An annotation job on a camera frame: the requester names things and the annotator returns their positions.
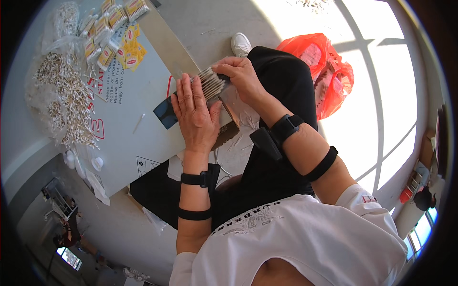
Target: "white sneaker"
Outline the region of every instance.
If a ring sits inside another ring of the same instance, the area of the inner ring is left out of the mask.
[[[251,44],[248,38],[242,33],[236,33],[231,40],[232,52],[239,58],[246,58],[251,51]]]

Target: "woman's left hand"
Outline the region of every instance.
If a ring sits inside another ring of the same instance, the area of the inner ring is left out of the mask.
[[[178,96],[171,95],[172,106],[186,150],[208,155],[218,137],[222,102],[215,102],[208,110],[198,76],[194,77],[191,88],[189,75],[183,74],[182,79],[176,81],[176,91]]]

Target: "bundle of cotton swabs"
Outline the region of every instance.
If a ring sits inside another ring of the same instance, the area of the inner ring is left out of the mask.
[[[212,99],[218,95],[226,84],[226,80],[220,79],[218,74],[215,73],[211,67],[203,70],[198,74],[202,82],[202,91],[205,101]]]
[[[57,129],[67,127],[61,144],[70,148],[73,143],[80,143],[97,148],[97,138],[89,128],[90,93],[64,55],[49,53],[33,75],[40,84],[53,84],[65,108],[65,117],[61,113],[60,103],[56,100],[48,106],[53,125]]]

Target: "white t-shirt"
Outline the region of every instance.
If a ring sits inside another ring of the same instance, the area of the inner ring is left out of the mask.
[[[406,256],[388,211],[355,184],[336,205],[296,194],[234,217],[199,253],[177,255],[169,285],[249,286],[270,258],[288,261],[316,286],[391,285]]]

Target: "floor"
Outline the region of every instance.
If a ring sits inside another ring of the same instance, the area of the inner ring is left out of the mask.
[[[292,36],[324,33],[352,65],[355,82],[340,110],[320,121],[320,132],[339,150],[350,174],[382,206],[394,205],[415,163],[427,121],[420,53],[396,1],[335,0],[323,14],[314,14],[294,0],[161,3],[160,14],[201,69],[232,55],[230,38],[235,32],[245,33],[253,46],[271,48]],[[256,115],[247,113],[255,123]],[[243,138],[230,151],[240,135],[228,141],[218,155],[231,174],[243,172],[249,148],[242,148],[250,144],[248,135],[253,130],[247,114],[240,115]],[[159,236],[123,192],[112,196],[108,207],[84,189],[76,173],[64,173],[91,225],[85,236],[108,259],[167,285],[176,231],[167,226]]]

